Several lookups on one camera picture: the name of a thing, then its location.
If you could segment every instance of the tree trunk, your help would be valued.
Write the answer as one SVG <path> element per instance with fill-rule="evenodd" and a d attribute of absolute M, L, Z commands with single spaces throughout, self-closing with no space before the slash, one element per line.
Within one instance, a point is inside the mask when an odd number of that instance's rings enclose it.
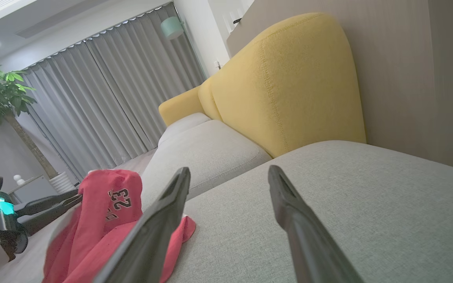
<path fill-rule="evenodd" d="M 59 174 L 57 174 L 57 171 L 52 167 L 50 162 L 45 158 L 41 150 L 38 149 L 36 144 L 31 140 L 31 137 L 22 129 L 22 126 L 20 126 L 20 123 L 18 123 L 17 119 L 15 119 L 15 116 L 12 114 L 8 114 L 5 116 L 5 120 L 13 127 L 13 129 L 16 131 L 18 136 L 22 139 L 22 141 L 27 145 L 27 147 L 31 150 L 31 152 L 34 154 L 34 157 L 38 160 L 38 162 L 41 164 L 41 167 L 45 169 L 46 175 L 48 176 L 48 179 L 52 179 L 54 177 L 57 177 Z"/>

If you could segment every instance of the camera on robotic arm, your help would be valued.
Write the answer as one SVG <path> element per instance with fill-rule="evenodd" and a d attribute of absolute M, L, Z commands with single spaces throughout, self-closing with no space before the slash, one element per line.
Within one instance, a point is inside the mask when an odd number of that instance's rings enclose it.
<path fill-rule="evenodd" d="M 11 197 L 1 191 L 2 185 L 3 178 L 0 177 L 0 245 L 10 261 L 15 259 L 15 254 L 24 252 L 29 236 L 80 203 L 82 197 L 75 189 L 62 195 L 15 205 Z M 30 215 L 30 217 L 20 219 L 24 215 Z"/>

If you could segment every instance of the gray fabric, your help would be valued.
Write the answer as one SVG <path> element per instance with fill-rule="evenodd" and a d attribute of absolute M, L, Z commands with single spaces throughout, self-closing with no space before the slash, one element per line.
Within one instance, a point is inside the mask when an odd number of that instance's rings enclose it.
<path fill-rule="evenodd" d="M 144 129 L 151 148 L 166 129 L 158 106 L 205 80 L 186 36 L 168 40 L 162 33 L 162 21 L 176 16 L 170 3 L 87 40 L 120 106 Z"/>
<path fill-rule="evenodd" d="M 77 179 L 157 147 L 158 106 L 205 80 L 188 38 L 162 34 L 176 15 L 170 3 L 29 68 L 31 115 Z"/>
<path fill-rule="evenodd" d="M 191 199 L 269 160 L 261 147 L 221 121 L 202 123 L 158 147 L 142 174 L 142 210 L 157 199 L 181 167 L 190 168 Z"/>
<path fill-rule="evenodd" d="M 295 282 L 270 200 L 280 165 L 365 282 L 453 282 L 453 168 L 370 145 L 302 147 L 187 201 L 168 283 Z"/>
<path fill-rule="evenodd" d="M 152 149 L 120 107 L 85 44 L 68 48 L 29 68 L 25 81 L 36 91 L 31 112 L 71 172 L 110 169 Z"/>
<path fill-rule="evenodd" d="M 176 134 L 189 130 L 195 127 L 196 125 L 200 125 L 210 120 L 211 118 L 207 117 L 203 113 L 194 113 L 186 116 L 185 118 L 179 119 L 176 122 L 169 125 L 169 127 L 167 127 L 164 134 L 162 134 L 160 140 L 158 141 L 158 146 L 162 145 L 164 141 L 168 140 L 169 138 L 172 138 Z"/>

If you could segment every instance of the sofa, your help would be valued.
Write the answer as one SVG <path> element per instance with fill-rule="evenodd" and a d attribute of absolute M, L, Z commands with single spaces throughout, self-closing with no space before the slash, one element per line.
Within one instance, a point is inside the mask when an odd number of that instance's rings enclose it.
<path fill-rule="evenodd" d="M 197 223 L 170 283 L 296 281 L 273 164 L 365 282 L 453 282 L 453 168 L 365 144 L 354 60 L 331 16 L 275 24 L 159 111 L 168 128 L 142 209 L 187 166 Z"/>

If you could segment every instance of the white plant pot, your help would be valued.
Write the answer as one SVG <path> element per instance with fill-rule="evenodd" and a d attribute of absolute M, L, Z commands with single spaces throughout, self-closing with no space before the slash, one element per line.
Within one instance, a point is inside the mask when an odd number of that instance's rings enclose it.
<path fill-rule="evenodd" d="M 50 179 L 49 182 L 59 195 L 74 190 L 74 185 L 66 172 L 62 172 L 57 177 Z"/>

